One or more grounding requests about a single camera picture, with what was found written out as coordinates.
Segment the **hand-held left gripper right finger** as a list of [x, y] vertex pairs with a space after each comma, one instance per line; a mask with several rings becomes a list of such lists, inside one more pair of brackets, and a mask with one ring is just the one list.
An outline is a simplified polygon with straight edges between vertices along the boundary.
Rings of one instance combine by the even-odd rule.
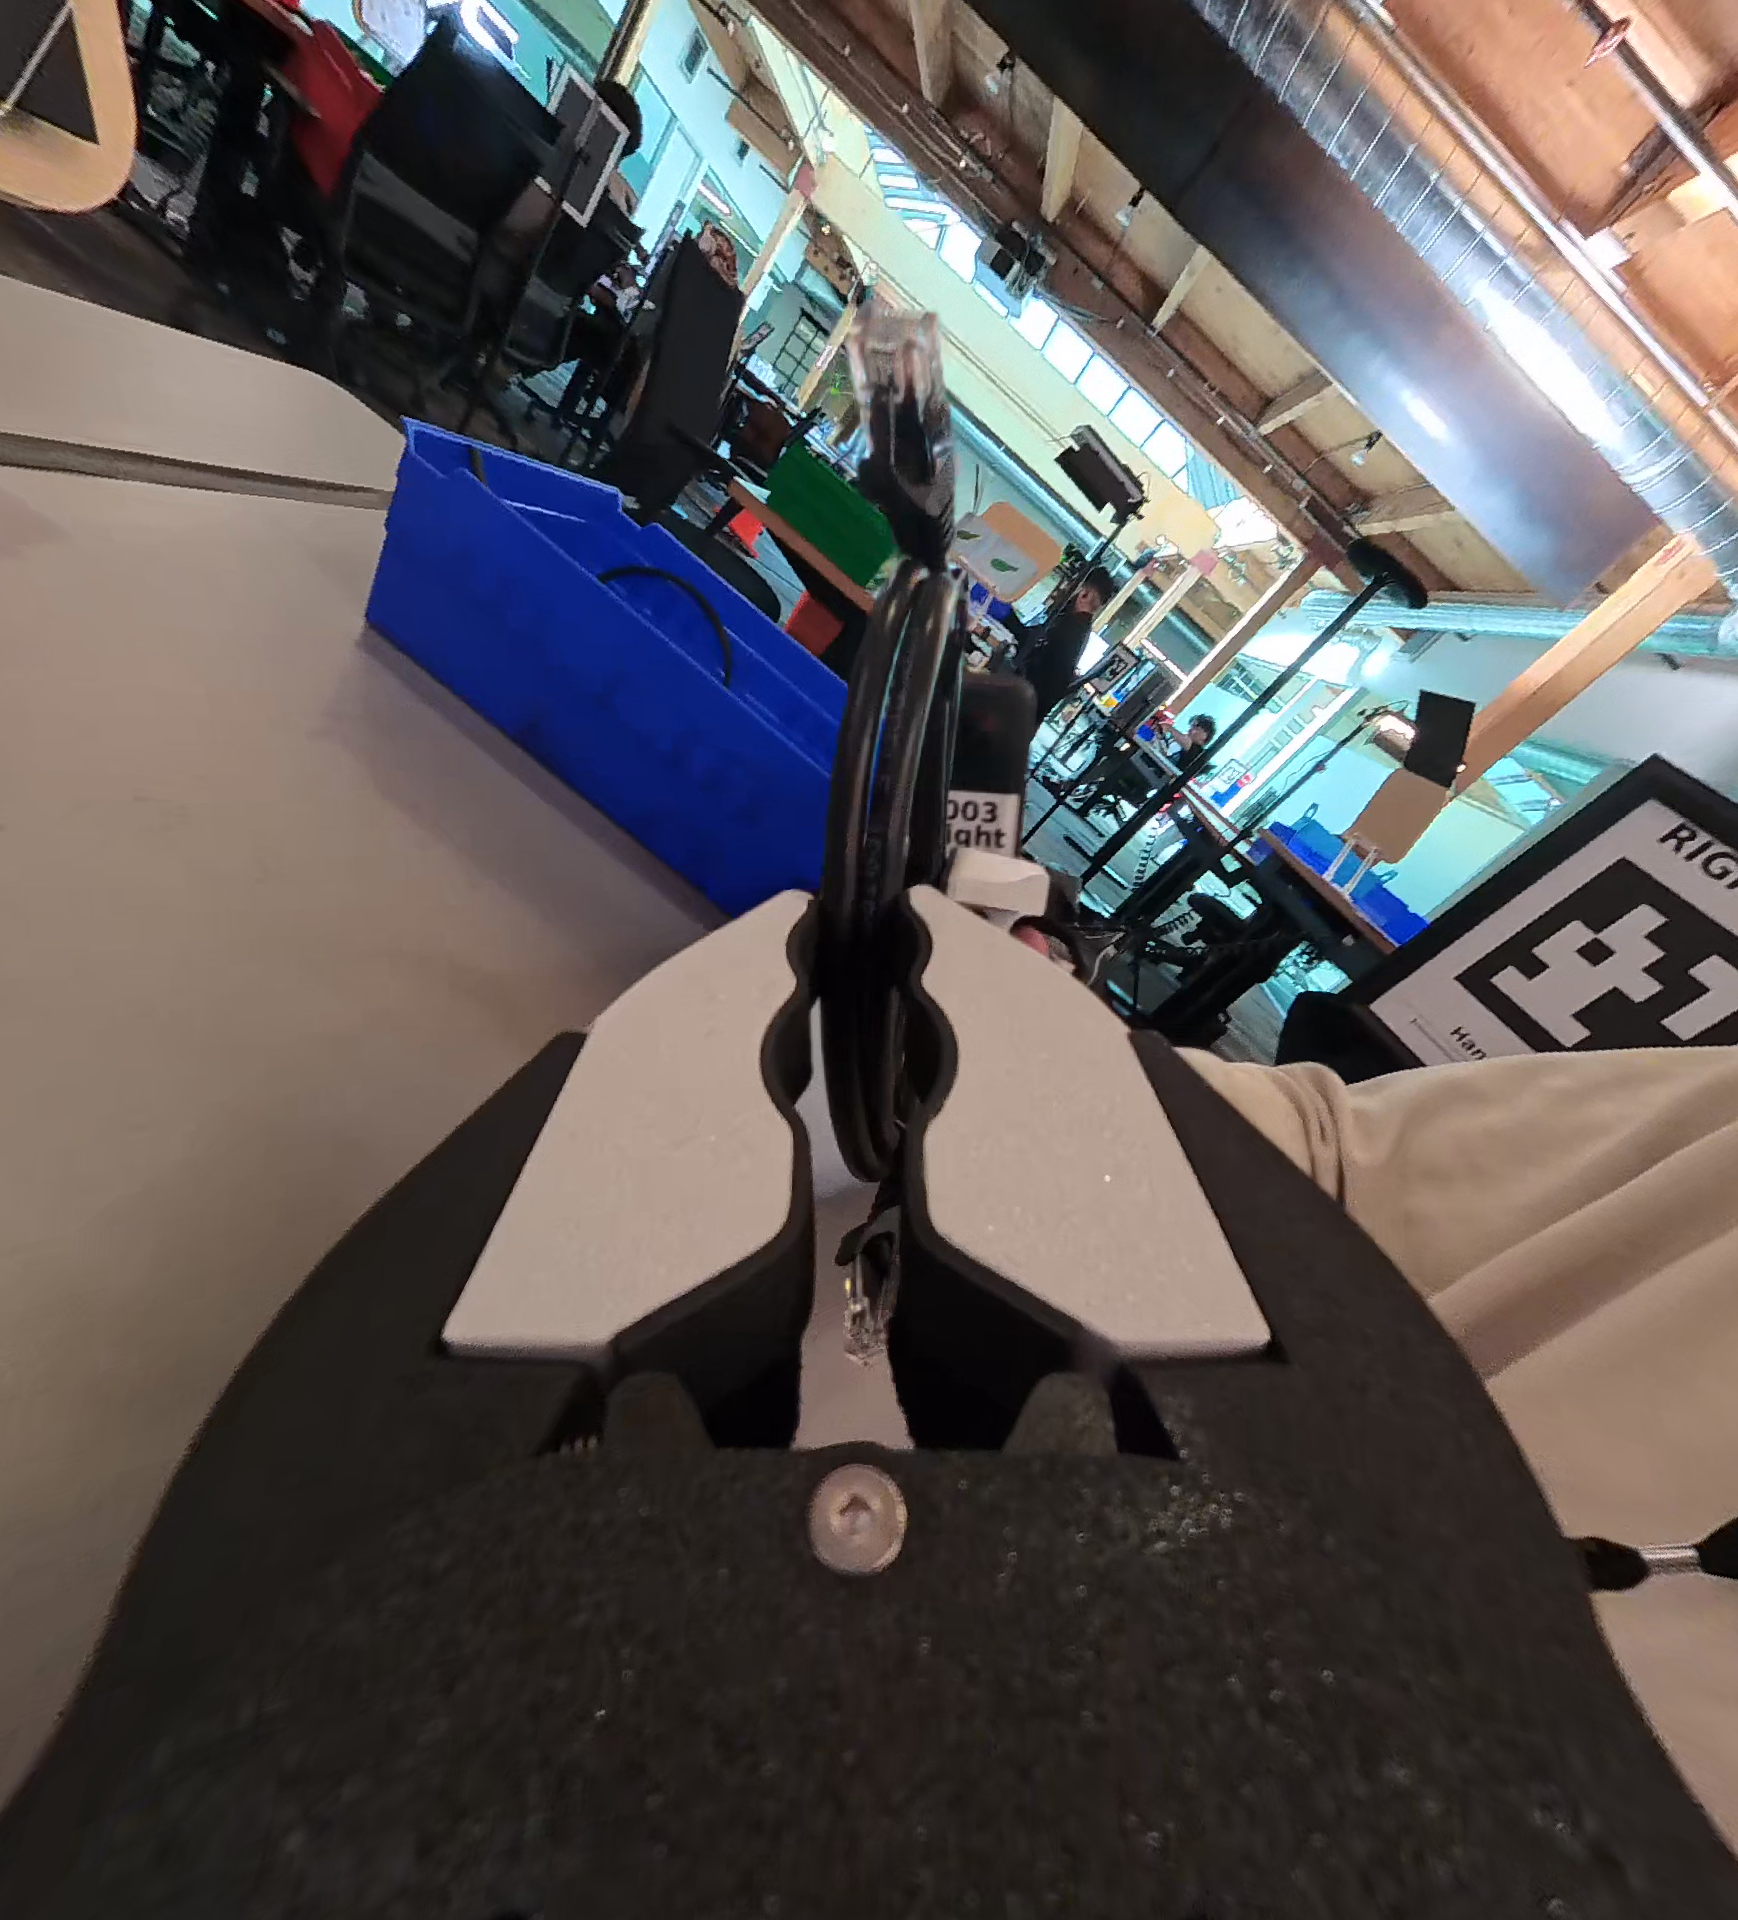
[[918, 1445], [1001, 1445], [1055, 1376], [1148, 1443], [1150, 1377], [1272, 1330], [1135, 1035], [933, 888], [902, 904], [911, 1105], [890, 1370]]

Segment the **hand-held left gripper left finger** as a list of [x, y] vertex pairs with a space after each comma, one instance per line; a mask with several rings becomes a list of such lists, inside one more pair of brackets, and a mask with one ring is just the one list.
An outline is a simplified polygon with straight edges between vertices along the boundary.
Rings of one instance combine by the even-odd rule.
[[803, 1413], [818, 904], [785, 891], [661, 962], [568, 1072], [442, 1328], [466, 1361], [677, 1380], [719, 1445]]

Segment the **blue plastic bin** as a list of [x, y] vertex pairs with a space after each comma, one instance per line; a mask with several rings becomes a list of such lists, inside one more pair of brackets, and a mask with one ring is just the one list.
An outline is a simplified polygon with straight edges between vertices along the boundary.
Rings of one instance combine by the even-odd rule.
[[846, 680], [615, 489], [403, 434], [368, 625], [727, 914], [814, 892]]

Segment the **person's right forearm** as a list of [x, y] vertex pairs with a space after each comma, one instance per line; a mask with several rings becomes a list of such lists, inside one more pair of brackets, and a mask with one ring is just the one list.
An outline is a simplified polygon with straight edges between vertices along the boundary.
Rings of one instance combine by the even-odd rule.
[[1624, 1297], [1738, 1304], [1738, 1047], [1535, 1052], [1359, 1084], [1308, 1062], [1178, 1056], [1488, 1377]]

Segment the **grey desk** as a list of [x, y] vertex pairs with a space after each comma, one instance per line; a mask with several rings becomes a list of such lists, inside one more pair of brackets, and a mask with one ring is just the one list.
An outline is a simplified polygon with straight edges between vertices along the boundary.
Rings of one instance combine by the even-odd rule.
[[380, 525], [0, 467], [0, 1807], [289, 1294], [718, 920], [367, 630]]
[[0, 277], [0, 467], [376, 510], [401, 454], [306, 371]]

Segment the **wooden board with green leaf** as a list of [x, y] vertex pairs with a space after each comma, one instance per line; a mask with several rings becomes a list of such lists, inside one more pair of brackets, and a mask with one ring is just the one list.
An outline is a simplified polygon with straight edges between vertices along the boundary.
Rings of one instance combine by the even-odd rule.
[[951, 559], [964, 577], [1010, 607], [1019, 604], [1061, 562], [1063, 543], [1010, 501], [995, 501], [956, 522]]

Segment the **wooden table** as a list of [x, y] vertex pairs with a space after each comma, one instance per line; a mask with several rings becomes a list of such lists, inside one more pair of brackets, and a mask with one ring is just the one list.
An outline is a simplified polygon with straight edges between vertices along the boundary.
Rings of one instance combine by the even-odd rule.
[[803, 584], [849, 615], [849, 625], [826, 657], [823, 664], [847, 680], [854, 673], [860, 644], [866, 637], [877, 594], [854, 581], [834, 559], [803, 533], [793, 528], [772, 506], [765, 492], [757, 492], [741, 478], [727, 482], [727, 496], [737, 512], [753, 514], [772, 540], [785, 553], [787, 565]]

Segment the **green plastic bin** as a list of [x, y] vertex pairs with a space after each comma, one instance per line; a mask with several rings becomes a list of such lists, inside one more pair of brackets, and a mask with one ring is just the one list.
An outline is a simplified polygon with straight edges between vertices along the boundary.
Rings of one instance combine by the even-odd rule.
[[783, 447], [767, 472], [765, 505], [858, 587], [875, 587], [898, 553], [882, 509], [809, 442]]

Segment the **black floor lamp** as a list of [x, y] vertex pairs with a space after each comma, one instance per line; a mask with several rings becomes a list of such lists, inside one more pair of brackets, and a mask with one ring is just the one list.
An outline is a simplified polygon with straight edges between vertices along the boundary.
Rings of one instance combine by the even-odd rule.
[[[1422, 584], [1416, 572], [1378, 543], [1351, 540], [1347, 548], [1347, 560], [1356, 570], [1361, 572], [1361, 589], [1353, 593], [1345, 607], [1308, 641], [1303, 650], [1288, 661], [1276, 678], [1259, 688], [1237, 712], [1237, 716], [1233, 716], [1212, 739], [1206, 757], [1220, 757], [1229, 739], [1243, 731], [1255, 719], [1255, 714], [1261, 712], [1266, 704], [1283, 691], [1285, 685], [1289, 685], [1289, 680], [1303, 674], [1314, 657], [1331, 641], [1335, 641], [1369, 603], [1389, 597], [1410, 611], [1420, 611], [1428, 603], [1428, 589]], [[1174, 802], [1187, 793], [1193, 775], [1196, 768], [1186, 766], [1181, 772], [1162, 781], [1143, 794], [1143, 799], [1130, 813], [1130, 819], [1088, 858], [1075, 876], [1078, 892], [1083, 892], [1088, 884], [1114, 863], [1121, 848], [1127, 847], [1130, 841], [1134, 841], [1156, 814], [1168, 813]]]

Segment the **black box on stand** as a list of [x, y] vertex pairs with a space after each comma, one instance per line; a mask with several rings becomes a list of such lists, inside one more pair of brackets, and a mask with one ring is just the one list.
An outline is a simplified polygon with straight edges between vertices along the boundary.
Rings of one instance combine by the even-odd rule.
[[1468, 699], [1424, 687], [1412, 711], [1402, 770], [1445, 793], [1453, 791], [1466, 762], [1475, 711]]

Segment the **black office chair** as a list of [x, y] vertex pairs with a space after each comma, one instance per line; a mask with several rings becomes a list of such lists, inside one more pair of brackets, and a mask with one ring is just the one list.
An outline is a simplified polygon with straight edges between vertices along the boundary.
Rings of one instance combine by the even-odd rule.
[[645, 308], [654, 321], [637, 316], [631, 325], [631, 341], [645, 347], [641, 376], [601, 467], [601, 482], [621, 494], [631, 521], [670, 533], [763, 617], [778, 620], [783, 607], [775, 589], [723, 537], [737, 512], [734, 499], [725, 492], [719, 514], [704, 526], [675, 512], [692, 482], [707, 478], [730, 491], [739, 477], [718, 442], [743, 298], [702, 244], [683, 235], [660, 262]]
[[414, 411], [458, 396], [456, 428], [499, 418], [527, 360], [531, 287], [563, 241], [593, 223], [641, 108], [610, 80], [566, 74], [551, 102], [454, 18], [384, 87], [336, 180], [317, 285], [328, 368], [348, 300], [401, 345]]

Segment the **black ceiling panel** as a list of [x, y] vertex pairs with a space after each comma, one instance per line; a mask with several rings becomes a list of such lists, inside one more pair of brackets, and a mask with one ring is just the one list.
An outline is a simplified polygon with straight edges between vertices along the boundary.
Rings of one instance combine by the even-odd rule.
[[1400, 129], [1335, 4], [975, 11], [1528, 584], [1575, 601], [1654, 526], [1599, 375]]

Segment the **framed marker board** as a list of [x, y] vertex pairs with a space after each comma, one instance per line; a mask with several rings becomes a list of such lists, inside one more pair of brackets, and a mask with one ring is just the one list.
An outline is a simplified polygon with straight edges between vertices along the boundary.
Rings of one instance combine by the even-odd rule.
[[1738, 802], [1636, 765], [1343, 1001], [1402, 1064], [1738, 1044]]

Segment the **wood-framed black screen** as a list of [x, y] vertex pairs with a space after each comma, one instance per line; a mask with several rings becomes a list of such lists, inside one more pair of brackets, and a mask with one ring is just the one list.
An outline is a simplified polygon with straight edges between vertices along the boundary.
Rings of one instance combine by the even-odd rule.
[[0, 199], [87, 212], [136, 151], [128, 4], [0, 2]]

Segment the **silver air duct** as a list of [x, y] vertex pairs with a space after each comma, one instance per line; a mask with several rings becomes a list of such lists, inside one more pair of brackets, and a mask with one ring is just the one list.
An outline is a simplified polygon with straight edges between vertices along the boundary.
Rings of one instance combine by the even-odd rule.
[[1653, 519], [1703, 551], [1738, 657], [1738, 427], [1381, 4], [1196, 13]]

